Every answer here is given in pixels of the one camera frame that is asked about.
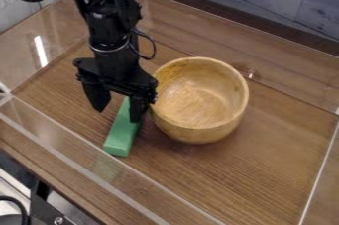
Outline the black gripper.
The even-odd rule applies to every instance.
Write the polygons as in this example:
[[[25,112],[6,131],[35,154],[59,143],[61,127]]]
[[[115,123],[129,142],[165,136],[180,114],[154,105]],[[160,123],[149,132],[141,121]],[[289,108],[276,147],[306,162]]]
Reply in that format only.
[[[129,121],[137,123],[156,100],[157,80],[139,66],[143,55],[135,37],[122,37],[113,43],[87,40],[93,57],[73,61],[77,81],[91,108],[101,112],[110,100],[110,92],[129,97]]]

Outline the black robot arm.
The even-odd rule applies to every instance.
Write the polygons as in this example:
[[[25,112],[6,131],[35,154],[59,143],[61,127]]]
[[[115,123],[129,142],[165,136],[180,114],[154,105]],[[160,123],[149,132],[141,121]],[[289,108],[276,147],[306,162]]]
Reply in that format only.
[[[135,0],[74,0],[87,29],[91,57],[73,61],[77,80],[95,111],[102,111],[113,93],[129,98],[129,120],[137,122],[156,100],[156,79],[139,66],[135,29],[141,6]]]

